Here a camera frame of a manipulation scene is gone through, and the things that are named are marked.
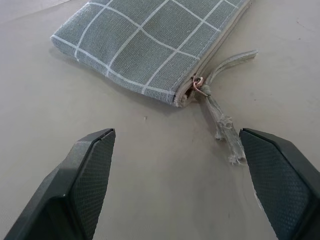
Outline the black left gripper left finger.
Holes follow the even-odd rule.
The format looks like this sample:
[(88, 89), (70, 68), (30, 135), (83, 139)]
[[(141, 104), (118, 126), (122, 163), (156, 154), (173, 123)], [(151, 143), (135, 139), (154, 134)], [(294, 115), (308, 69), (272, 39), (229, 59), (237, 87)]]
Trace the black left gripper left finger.
[(76, 141), (41, 182), (6, 240), (91, 240), (107, 192), (116, 139), (113, 128)]

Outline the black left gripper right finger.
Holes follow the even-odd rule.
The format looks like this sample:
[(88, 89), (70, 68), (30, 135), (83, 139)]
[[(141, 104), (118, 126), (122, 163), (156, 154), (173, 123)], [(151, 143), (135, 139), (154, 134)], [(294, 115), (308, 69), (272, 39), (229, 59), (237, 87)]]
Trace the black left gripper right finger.
[(257, 198), (279, 240), (320, 238), (320, 173), (290, 141), (243, 128)]

